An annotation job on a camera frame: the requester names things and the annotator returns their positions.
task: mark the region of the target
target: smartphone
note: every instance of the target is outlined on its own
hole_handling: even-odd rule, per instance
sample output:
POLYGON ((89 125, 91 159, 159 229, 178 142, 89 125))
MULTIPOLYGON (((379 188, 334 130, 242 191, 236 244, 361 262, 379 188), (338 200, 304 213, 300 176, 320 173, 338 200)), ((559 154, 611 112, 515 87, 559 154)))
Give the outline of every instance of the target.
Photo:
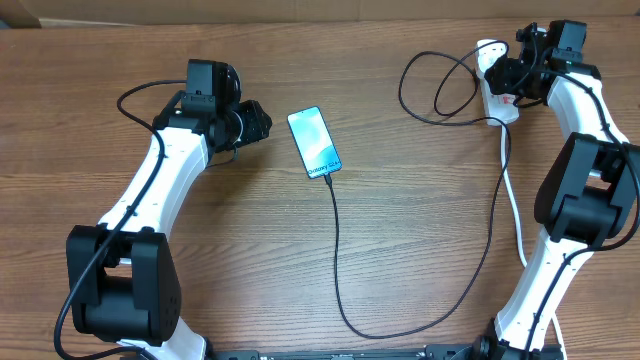
POLYGON ((309 178, 342 169, 338 151, 317 106, 291 114, 287 120, 309 178))

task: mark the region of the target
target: black cable on table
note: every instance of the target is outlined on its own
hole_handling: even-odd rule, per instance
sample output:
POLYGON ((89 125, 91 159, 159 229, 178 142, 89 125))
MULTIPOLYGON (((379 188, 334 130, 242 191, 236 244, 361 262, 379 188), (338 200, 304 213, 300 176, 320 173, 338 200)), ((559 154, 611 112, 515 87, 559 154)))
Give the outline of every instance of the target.
POLYGON ((486 47, 486 46, 490 46, 493 44, 504 44, 507 48, 507 52, 509 49, 509 44, 507 44, 504 41, 501 40, 496 40, 496 41, 492 41, 489 42, 487 44, 484 44, 482 46, 479 46, 477 48, 475 48, 473 51, 469 52, 468 54, 466 54, 465 56, 463 56, 461 59, 457 59, 451 55, 448 54, 444 54, 444 53, 440 53, 440 52, 436 52, 436 51, 423 51, 419 54, 417 54, 416 56, 414 56, 411 61, 409 61, 409 63, 407 64, 406 68, 404 69, 404 72, 402 73, 402 76, 400 78, 400 84, 399 84, 399 88, 398 88, 398 100, 400 102, 400 105, 402 106, 402 108, 409 113, 409 115, 413 116, 414 118, 423 121, 427 124, 431 124, 431 125, 438 125, 438 126, 469 126, 472 124, 475 124, 479 121, 483 121, 483 120, 495 120, 498 123, 500 123, 500 125, 502 127, 505 128, 506 133, 507 133, 507 138, 509 140, 508 144, 508 151, 506 154, 506 159, 505 159, 505 164, 504 167, 502 168, 502 171, 500 172, 500 176, 498 177, 498 182, 496 184, 496 188, 495 191, 493 193, 493 200, 491 202, 491 211, 489 213, 489 226, 488 226, 488 234, 487 234, 487 245, 485 246, 484 252, 482 254, 482 257, 480 258, 480 263, 478 264, 478 267, 476 268, 476 271, 474 272, 473 276, 471 277, 471 280, 469 281, 469 284, 467 285, 467 287, 465 288, 465 290, 462 292, 462 295, 460 296, 460 298, 458 299, 458 301, 451 307, 451 309, 449 311, 447 311, 445 314, 443 314, 441 317, 439 317, 438 319, 431 321, 430 323, 420 326, 418 328, 412 329, 412 330, 408 330, 408 331, 403 331, 403 332, 399 332, 399 333, 393 333, 393 334, 386 334, 386 335, 370 335, 370 334, 365 334, 362 331, 358 330, 355 328, 355 326, 353 326, 351 324, 351 322, 349 322, 343 305, 342 305, 342 299, 340 297, 340 286, 339 286, 339 277, 338 277, 338 253, 339 253, 339 247, 340 247, 340 223, 339 223, 339 219, 338 219, 338 206, 337 206, 337 201, 336 201, 336 196, 333 190, 333 181, 331 180, 331 176, 330 175, 326 175, 325 176, 325 181, 327 183, 327 186, 329 187, 329 191, 331 192, 331 199, 333 201, 333 210, 334 210, 334 216, 335 216, 335 223, 336 223, 336 243, 335 243, 335 251, 334 251, 334 259, 333 259, 333 271, 334 271, 334 284, 335 284, 335 291, 336 291, 336 299, 337 299, 337 303, 338 303, 338 309, 340 310, 340 315, 342 316, 342 320, 344 321, 344 323, 347 325, 347 327, 353 331, 356 335, 361 336, 363 338, 366 339, 374 339, 374 340, 380 340, 380 339, 389 339, 389 338, 394 338, 394 337, 400 337, 400 336, 406 336, 406 335, 411 335, 411 334, 415 334, 424 330, 427 330, 429 328, 432 328, 434 326, 436 326, 437 324, 441 323, 442 321, 444 321, 445 319, 447 319, 451 314, 453 314, 458 307, 460 306, 460 304, 462 303, 462 301, 465 299, 465 297, 467 296, 467 294, 469 293, 469 291, 471 290, 471 287, 473 286, 476 278, 478 277, 478 275, 480 274, 480 270, 482 269, 482 266, 484 265, 484 261, 487 257, 487 254, 489 253, 489 249, 491 247, 491 239, 492 239, 492 235, 493 235, 493 219, 494 219, 494 212, 495 212, 495 205, 496 205, 496 200, 498 197, 498 191, 500 189, 500 184, 502 183, 502 179, 504 177, 504 173, 507 170, 507 165, 509 164, 509 158, 511 156, 511 133, 509 131, 509 128, 507 127, 507 125, 500 119, 494 118, 494 117, 480 117, 477 119, 473 119, 473 120, 468 120, 468 121, 463 121, 463 122, 441 122, 441 121, 434 121, 434 120, 430 120, 427 119, 423 116, 420 116, 418 114, 416 114, 415 112, 413 112, 405 103, 404 103, 404 99, 402 98, 402 85, 404 84, 404 79, 407 75, 407 72, 409 71, 409 69, 411 68, 411 65, 418 60, 419 58, 423 57, 423 56, 427 56, 427 55, 433 55, 433 56, 440 56, 440 57, 444 57, 447 59, 450 59, 452 61, 454 61, 456 64, 454 65, 454 67, 449 70, 449 72, 447 73, 447 75, 444 77, 444 79, 442 80, 442 82, 440 83, 440 86, 438 87, 438 93, 436 94, 436 99, 434 101, 434 109, 437 108, 437 96, 440 93, 440 90, 442 89, 444 83, 446 82, 446 80, 449 78, 449 76, 451 75, 451 73, 456 69, 456 67, 458 66, 462 66, 464 67, 470 74, 471 77, 473 78, 474 81, 474 92, 471 95, 471 97, 458 109, 450 112, 450 113, 442 113, 440 111, 438 111, 436 109, 436 112, 438 112, 440 115, 445 116, 445 120, 449 119, 453 116, 455 116, 456 114, 458 114, 460 111, 462 111, 469 103, 471 103, 471 101, 473 100, 473 98, 475 97, 475 95, 478 92, 478 86, 480 84, 480 80, 478 79, 477 75, 475 74, 475 72, 464 63, 464 60, 467 59, 469 56, 473 55, 476 51, 486 47))
POLYGON ((534 70, 534 72, 539 72, 539 73, 553 75, 553 76, 559 76, 561 78, 567 79, 574 85, 584 90, 587 94, 589 94, 589 97, 591 97, 591 100, 593 101, 596 107, 596 110, 598 112, 598 117, 600 118, 600 123, 602 124, 602 130, 607 135, 607 137, 611 140, 611 142, 613 142, 618 147, 620 153, 622 154, 622 157, 624 158, 624 161, 629 166, 629 172, 631 174, 633 185, 636 191, 636 215, 634 217, 633 224, 629 229, 629 232, 627 232, 627 234, 622 239, 618 240, 617 242, 611 245, 604 245, 598 248, 587 247, 585 249, 578 250, 573 254, 567 256, 567 258, 562 262, 562 265, 556 272, 556 275, 551 281, 551 284, 549 285, 547 292, 544 294, 542 302, 538 307, 538 311, 535 313, 533 317, 531 331, 529 331, 529 336, 527 337, 527 343, 524 348, 525 351, 531 351, 530 348, 531 348, 531 343, 533 342, 533 335, 535 334, 536 328, 540 323, 540 317, 542 315, 542 312, 544 311, 544 308, 546 307, 547 302, 549 301, 549 298, 551 297, 551 294, 553 293, 554 288, 558 284, 558 281, 560 280, 560 277, 562 276, 563 271, 566 269, 568 265, 571 264, 571 261, 575 259, 577 256, 587 252, 611 251, 623 246, 624 244, 629 242, 629 240, 631 240, 631 238, 635 235, 636 231, 638 230, 638 226, 640 225, 640 181, 638 180, 638 171, 633 161, 631 161, 631 158, 629 157, 629 153, 627 149, 624 147, 622 143, 620 143, 620 140, 618 140, 618 138, 616 138, 615 135, 611 133, 611 130, 609 129, 609 124, 607 123, 607 119, 604 114, 604 109, 602 108, 602 104, 600 103, 600 100, 598 99, 598 97, 593 93, 593 90, 590 87, 586 86, 579 80, 567 74, 560 73, 557 71, 552 71, 552 70, 544 70, 544 69, 536 69, 534 70))
POLYGON ((180 84, 180 83, 186 83, 186 81, 185 80, 160 80, 160 81, 154 81, 154 82, 150 82, 150 83, 143 84, 143 85, 140 85, 140 86, 136 86, 135 88, 125 92, 124 94, 122 94, 118 98, 118 101, 116 103, 117 107, 118 107, 118 110, 120 110, 120 112, 122 114, 124 114, 126 117, 128 117, 129 119, 131 119, 131 120, 135 121, 136 123, 142 125, 144 128, 149 130, 156 137, 156 139, 158 141, 158 147, 160 149, 158 151, 158 160, 156 161, 156 165, 154 166, 153 170, 151 171, 151 174, 149 175, 149 179, 147 179, 145 184, 142 186, 142 189, 140 189, 140 192, 135 197, 135 199, 133 200, 131 205, 129 205, 127 207, 127 210, 126 210, 124 216, 122 217, 122 219, 116 224, 116 226, 113 228, 113 230, 111 230, 111 232, 109 233, 107 238, 102 242, 102 244, 100 245, 98 250, 96 250, 96 252, 93 255, 93 257, 91 258, 91 260, 89 260, 89 263, 87 263, 87 266, 82 271, 82 274, 80 275, 80 277, 78 277, 78 280, 76 281, 76 283, 73 285, 73 287, 69 291, 69 295, 67 296, 67 299, 65 300, 64 305, 62 306, 62 309, 60 310, 60 314, 58 315, 58 319, 56 321, 56 326, 55 326, 55 329, 54 329, 54 332, 53 332, 53 346, 56 349, 56 353, 58 353, 58 355, 61 358, 65 359, 65 360, 94 360, 94 359, 102 359, 102 358, 105 358, 105 357, 110 356, 110 355, 115 355, 115 354, 120 354, 120 353, 125 353, 125 352, 135 352, 135 353, 137 353, 137 354, 139 354, 141 356, 144 356, 147 359, 155 359, 155 357, 153 355, 151 355, 146 349, 138 347, 138 346, 123 346, 123 347, 119 347, 119 348, 113 348, 111 350, 102 351, 102 352, 99 352, 99 353, 96 353, 96 354, 92 354, 92 355, 73 356, 73 355, 67 353, 62 348, 62 340, 61 340, 62 324, 64 323, 64 319, 67 316, 67 313, 69 312, 69 309, 71 308, 71 304, 73 302, 73 299, 75 298, 76 294, 78 293, 78 289, 80 288, 80 286, 82 285, 82 283, 86 279, 87 274, 89 273, 89 270, 92 267, 96 266, 96 264, 100 264, 104 260, 104 257, 106 256, 106 251, 108 250, 109 245, 111 244, 111 242, 113 241, 115 236, 118 234, 118 232, 124 227, 124 225, 127 223, 127 221, 131 218, 131 216, 134 215, 136 208, 138 207, 138 205, 140 204, 140 202, 144 198, 144 195, 147 193, 147 191, 151 187, 151 184, 153 184, 153 180, 158 175, 158 172, 160 171, 160 167, 162 166, 162 161, 165 158, 164 141, 162 141, 162 137, 160 136, 160 134, 151 125, 149 125, 148 123, 146 123, 142 119, 138 118, 137 116, 129 113, 127 110, 125 110, 122 107, 122 102, 129 95, 131 95, 133 93, 136 93, 136 92, 138 92, 138 91, 140 91, 142 89, 146 89, 148 87, 151 87, 151 86, 166 85, 166 84, 180 84))

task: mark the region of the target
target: cyan phone screen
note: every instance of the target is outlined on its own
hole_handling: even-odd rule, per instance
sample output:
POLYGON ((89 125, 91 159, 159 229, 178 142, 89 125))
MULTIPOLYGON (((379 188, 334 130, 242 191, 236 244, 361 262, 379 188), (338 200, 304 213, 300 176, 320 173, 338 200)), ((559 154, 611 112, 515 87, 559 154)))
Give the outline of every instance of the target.
POLYGON ((318 107, 289 115, 289 127, 310 178, 338 171, 342 163, 318 107))

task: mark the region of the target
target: power strip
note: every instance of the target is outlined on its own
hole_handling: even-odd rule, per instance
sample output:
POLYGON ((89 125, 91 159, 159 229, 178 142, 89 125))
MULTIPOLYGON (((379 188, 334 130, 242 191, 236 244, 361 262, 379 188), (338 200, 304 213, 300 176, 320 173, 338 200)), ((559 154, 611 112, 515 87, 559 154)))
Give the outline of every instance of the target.
MULTIPOLYGON (((492 39, 484 39, 478 41, 477 46, 480 47, 490 43, 492 39)), ((476 74, 480 79, 480 90, 482 91, 482 101, 484 103, 484 113, 502 120, 505 124, 512 123, 518 119, 520 113, 518 108, 513 106, 515 95, 503 94, 493 95, 489 88, 489 83, 484 79, 484 73, 498 60, 498 58, 507 53, 507 47, 504 44, 493 44, 485 46, 476 51, 476 74)), ((488 119, 487 125, 500 126, 500 123, 488 119)))

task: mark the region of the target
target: wooden surface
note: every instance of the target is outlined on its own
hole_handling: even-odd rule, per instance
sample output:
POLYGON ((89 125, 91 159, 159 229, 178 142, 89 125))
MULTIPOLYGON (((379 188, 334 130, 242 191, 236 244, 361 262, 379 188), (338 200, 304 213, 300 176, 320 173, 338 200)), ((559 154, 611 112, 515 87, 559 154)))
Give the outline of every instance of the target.
MULTIPOLYGON (((458 311, 417 335, 361 339, 336 307, 329 192, 322 180, 307 179, 286 116, 320 106, 344 163, 333 179, 350 319, 372 334, 417 327, 449 309, 477 266, 500 134, 482 124, 439 128, 411 118, 398 104, 400 74, 419 51, 462 56, 480 38, 513 39, 531 20, 0 31, 0 357, 55 357, 53 326, 68 292, 67 234, 111 208, 149 144, 115 100, 144 82, 184 78, 189 58, 233 64, 244 98, 259 100, 274 122, 270 138, 242 148, 236 163, 201 174, 178 216, 170 246, 191 328, 219 350, 472 341, 522 272, 506 194, 485 267, 458 311)), ((611 115, 638 143, 640 21, 580 20, 589 22, 585 60, 598 65, 611 115)), ((416 63, 407 103, 428 113, 450 65, 416 63)), ((456 72, 442 107, 461 103, 471 88, 468 74, 456 72)), ((176 89, 149 89, 125 106, 152 119, 176 89)), ((482 113, 478 98, 458 120, 482 113)), ((524 112, 512 133, 510 173, 529 253, 535 194, 564 141, 544 107, 524 112)), ((639 257, 634 240, 594 256, 573 281, 558 311, 571 359, 639 358, 639 257)), ((110 347, 67 320, 69 351, 110 347)))

